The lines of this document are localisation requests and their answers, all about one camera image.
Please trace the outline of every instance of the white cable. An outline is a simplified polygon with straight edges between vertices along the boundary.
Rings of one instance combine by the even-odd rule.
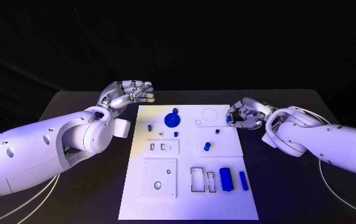
[[[309,110],[306,110],[306,109],[303,109],[303,108],[300,108],[303,111],[306,111],[306,112],[309,112],[310,114],[313,114],[317,118],[322,118],[325,121],[326,121],[326,123],[327,123],[327,125],[330,125],[330,122],[327,121],[327,119],[326,118],[323,118],[319,114],[316,114],[314,112],[312,112],[312,111],[309,111]],[[325,181],[325,184],[326,184],[326,186],[327,186],[327,188],[329,188],[329,190],[332,191],[332,193],[335,194],[335,196],[353,208],[353,209],[356,209],[356,207],[355,206],[352,206],[339,196],[338,196],[338,194],[335,193],[335,191],[332,190],[332,188],[330,188],[330,186],[329,186],[329,184],[327,184],[327,182],[326,182],[326,180],[325,180],[325,175],[323,175],[323,170],[322,170],[322,160],[319,159],[319,170],[320,170],[320,175],[322,175],[322,178],[323,178],[323,181]]]
[[[33,210],[33,212],[22,219],[22,221],[20,221],[18,224],[20,224],[20,223],[31,217],[31,215],[36,212],[36,210],[39,209],[39,207],[41,207],[42,204],[45,203],[45,201],[46,201],[46,199],[48,199],[48,197],[49,197],[49,195],[51,195],[51,193],[52,193],[52,191],[54,191],[54,189],[55,189],[55,187],[56,187],[58,179],[56,179],[56,182],[55,182],[55,184],[54,184],[54,187],[52,187],[52,189],[51,189],[51,191],[49,191],[46,197],[45,197],[42,203],[39,204],[38,208],[36,208],[36,209]]]
[[[42,191],[33,196],[33,198],[20,206],[20,207],[18,207],[12,212],[9,212],[6,215],[3,215],[2,217],[0,217],[0,220],[3,219],[3,218],[6,218],[13,212],[16,212],[38,196],[39,196],[39,194],[46,190],[46,188],[49,187],[49,185],[52,184],[52,182],[54,182],[54,180],[56,179],[56,177],[59,177],[59,175],[56,175],[55,177],[54,177],[54,179],[52,179],[52,181],[48,183],[48,185],[45,186],[45,188],[42,189]]]

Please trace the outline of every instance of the blue screw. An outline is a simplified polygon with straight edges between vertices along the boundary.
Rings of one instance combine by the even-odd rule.
[[[206,145],[205,145],[205,151],[209,151],[209,149],[211,149],[211,143],[206,143]]]

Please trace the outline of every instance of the black curtain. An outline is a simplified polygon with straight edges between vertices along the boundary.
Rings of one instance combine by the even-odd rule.
[[[0,129],[61,90],[312,88],[339,119],[355,72],[353,0],[0,0]]]

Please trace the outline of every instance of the table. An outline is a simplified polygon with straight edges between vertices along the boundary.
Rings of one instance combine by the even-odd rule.
[[[251,97],[276,107],[300,106],[323,115],[332,123],[338,123],[319,94],[310,89],[154,91],[154,94],[156,102],[140,105],[232,105],[241,98]],[[84,110],[97,103],[98,95],[100,92],[58,92],[41,120]],[[23,223],[118,222],[137,109],[137,104],[130,105],[120,116],[121,119],[131,121],[129,138],[114,137],[107,150],[61,174],[51,197]],[[264,129],[240,129],[244,159],[260,215],[258,223],[351,223],[356,220],[356,210],[342,203],[326,188],[319,173],[317,158],[310,152],[306,152],[300,158],[287,155],[263,142],[263,134]],[[323,172],[336,193],[356,205],[356,174],[326,163],[323,163]],[[0,216],[22,205],[45,185],[46,183],[0,197]],[[32,212],[45,196],[46,194],[9,216],[5,223],[18,223]]]

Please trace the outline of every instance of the white robotic arm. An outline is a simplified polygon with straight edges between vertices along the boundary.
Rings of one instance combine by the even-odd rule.
[[[147,91],[150,82],[114,82],[85,111],[0,134],[0,196],[33,187],[101,153],[113,135],[127,137],[130,121],[116,117],[129,104],[154,101]]]
[[[234,121],[240,111],[244,121]],[[263,141],[289,155],[300,157],[307,150],[326,163],[356,173],[356,129],[325,125],[323,117],[299,107],[277,109],[267,103],[244,98],[228,110],[231,126],[257,129],[265,121]]]

